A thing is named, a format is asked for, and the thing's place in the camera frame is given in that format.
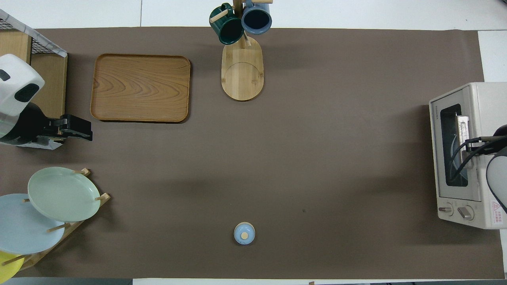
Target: yellow plate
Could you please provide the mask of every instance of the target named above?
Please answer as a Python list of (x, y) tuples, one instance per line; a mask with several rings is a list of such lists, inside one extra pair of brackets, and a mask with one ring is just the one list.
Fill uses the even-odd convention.
[(5, 281), (11, 279), (16, 273), (18, 273), (21, 265), (23, 265), (24, 258), (20, 260), (16, 260), (13, 263), (9, 263), (7, 265), (2, 265), (2, 262), (13, 259), (19, 255), (8, 254), (4, 252), (0, 252), (0, 284)]

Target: brown table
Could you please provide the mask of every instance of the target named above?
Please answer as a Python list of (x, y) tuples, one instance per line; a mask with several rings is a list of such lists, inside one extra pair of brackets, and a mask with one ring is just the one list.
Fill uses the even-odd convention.
[[(474, 31), (272, 29), (265, 86), (222, 90), (210, 28), (48, 29), (70, 56), (67, 112), (94, 140), (0, 148), (0, 194), (47, 166), (89, 167), (112, 199), (17, 276), (503, 278), (498, 231), (438, 219), (427, 103), (483, 81)], [(181, 124), (89, 112), (103, 53), (192, 62)], [(250, 246), (237, 223), (257, 230)]]

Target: blue mug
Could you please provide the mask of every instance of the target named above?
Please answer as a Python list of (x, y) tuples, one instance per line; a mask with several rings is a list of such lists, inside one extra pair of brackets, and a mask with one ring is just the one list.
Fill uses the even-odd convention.
[(251, 34), (262, 34), (271, 28), (271, 15), (269, 4), (252, 3), (246, 0), (246, 7), (243, 10), (241, 24), (246, 32)]

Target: light green plate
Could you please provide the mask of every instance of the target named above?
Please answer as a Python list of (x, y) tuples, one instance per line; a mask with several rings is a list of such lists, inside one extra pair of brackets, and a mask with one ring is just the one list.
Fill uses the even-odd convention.
[(93, 216), (100, 206), (97, 187), (85, 176), (63, 167), (37, 171), (28, 182), (30, 202), (41, 214), (61, 222)]

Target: blue lid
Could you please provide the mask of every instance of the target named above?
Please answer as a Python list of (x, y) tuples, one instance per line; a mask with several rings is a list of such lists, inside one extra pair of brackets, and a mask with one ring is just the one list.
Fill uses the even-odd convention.
[(234, 239), (239, 244), (249, 244), (255, 238), (255, 228), (251, 223), (239, 223), (234, 229)]

